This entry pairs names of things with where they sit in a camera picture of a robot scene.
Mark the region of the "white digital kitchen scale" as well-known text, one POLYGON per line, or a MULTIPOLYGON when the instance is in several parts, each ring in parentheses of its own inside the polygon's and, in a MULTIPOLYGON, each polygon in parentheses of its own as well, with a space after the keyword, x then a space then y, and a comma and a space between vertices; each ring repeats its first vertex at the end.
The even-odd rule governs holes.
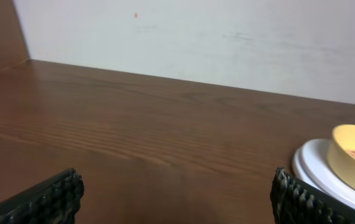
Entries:
POLYGON ((355 190, 345 184, 328 165, 329 145, 327 139, 307 141, 293 156, 293 172, 302 181, 355 209, 355 190))

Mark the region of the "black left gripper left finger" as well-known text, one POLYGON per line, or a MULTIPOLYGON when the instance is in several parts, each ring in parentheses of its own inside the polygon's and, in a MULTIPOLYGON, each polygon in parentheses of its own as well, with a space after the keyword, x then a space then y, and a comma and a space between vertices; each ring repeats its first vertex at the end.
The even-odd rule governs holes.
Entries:
POLYGON ((0 224, 74 224, 85 187, 69 168, 0 202, 0 224))

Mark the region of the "yellow plastic bowl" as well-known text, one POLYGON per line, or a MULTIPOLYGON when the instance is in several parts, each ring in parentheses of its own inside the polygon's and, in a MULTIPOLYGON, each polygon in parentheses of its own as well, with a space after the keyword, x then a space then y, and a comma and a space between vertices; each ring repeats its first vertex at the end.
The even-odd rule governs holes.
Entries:
POLYGON ((355 190, 355 158, 349 150, 355 150, 355 125, 342 124, 332 130, 327 160, 332 171, 355 190))

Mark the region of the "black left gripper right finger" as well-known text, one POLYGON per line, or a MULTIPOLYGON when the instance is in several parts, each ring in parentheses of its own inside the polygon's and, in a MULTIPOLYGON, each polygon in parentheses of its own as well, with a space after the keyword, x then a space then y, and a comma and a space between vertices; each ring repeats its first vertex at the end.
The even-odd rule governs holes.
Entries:
POLYGON ((355 224, 355 209, 292 176, 283 167, 275 171, 270 201, 276 224, 355 224))

